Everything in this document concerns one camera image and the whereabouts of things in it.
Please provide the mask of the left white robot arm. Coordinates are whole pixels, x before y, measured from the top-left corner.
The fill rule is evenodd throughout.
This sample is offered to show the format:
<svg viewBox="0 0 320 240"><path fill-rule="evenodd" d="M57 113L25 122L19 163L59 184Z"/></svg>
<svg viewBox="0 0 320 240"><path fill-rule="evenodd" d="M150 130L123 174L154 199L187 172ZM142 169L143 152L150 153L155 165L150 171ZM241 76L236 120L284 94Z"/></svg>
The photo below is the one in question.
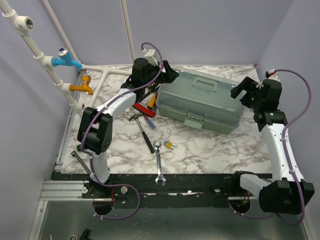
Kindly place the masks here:
<svg viewBox="0 0 320 240"><path fill-rule="evenodd" d="M106 182L110 177L107 149L112 142L114 120L138 103L146 88L173 83L178 76L179 73L166 60L159 65L152 65L143 57L137 58L131 74L114 97L96 108L87 107L83 111L77 140L81 151L89 155L90 178L96 182L93 191L99 197L107 197L111 191L111 185Z"/></svg>

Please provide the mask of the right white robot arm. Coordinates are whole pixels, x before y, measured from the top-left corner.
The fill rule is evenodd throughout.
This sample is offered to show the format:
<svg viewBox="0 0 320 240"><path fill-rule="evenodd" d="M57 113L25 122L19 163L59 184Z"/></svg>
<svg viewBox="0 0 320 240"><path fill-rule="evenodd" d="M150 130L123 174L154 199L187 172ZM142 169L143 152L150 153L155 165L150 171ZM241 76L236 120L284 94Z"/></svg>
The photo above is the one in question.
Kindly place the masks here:
<svg viewBox="0 0 320 240"><path fill-rule="evenodd" d="M273 77L258 83L247 76L231 89L230 96L235 99L241 92L245 94L240 102L253 110L254 121L267 146L272 181L266 182L253 172L237 171L230 191L236 196L248 191L258 198L263 212L302 216L315 188L305 181L297 166L289 141L289 123L278 109L282 84Z"/></svg>

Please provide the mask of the blue red screwdriver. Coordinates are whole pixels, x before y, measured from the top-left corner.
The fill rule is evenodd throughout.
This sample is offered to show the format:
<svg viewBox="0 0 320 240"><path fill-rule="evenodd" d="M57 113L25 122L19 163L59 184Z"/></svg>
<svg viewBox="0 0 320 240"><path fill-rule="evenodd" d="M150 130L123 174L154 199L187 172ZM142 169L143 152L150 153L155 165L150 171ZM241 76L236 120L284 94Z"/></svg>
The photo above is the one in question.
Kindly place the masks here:
<svg viewBox="0 0 320 240"><path fill-rule="evenodd" d="M155 130L156 129L155 124L146 115L143 115L143 117L144 117L146 123L150 126L150 128Z"/></svg>

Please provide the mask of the red black utility knife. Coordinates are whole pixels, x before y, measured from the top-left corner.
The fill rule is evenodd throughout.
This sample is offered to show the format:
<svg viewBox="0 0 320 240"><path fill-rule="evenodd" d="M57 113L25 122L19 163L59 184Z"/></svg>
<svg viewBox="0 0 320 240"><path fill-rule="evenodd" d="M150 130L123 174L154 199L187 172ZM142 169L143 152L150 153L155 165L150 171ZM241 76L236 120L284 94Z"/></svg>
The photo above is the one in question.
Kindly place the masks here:
<svg viewBox="0 0 320 240"><path fill-rule="evenodd" d="M132 107L149 118L153 118L156 115L153 110L148 109L139 102L135 103Z"/></svg>

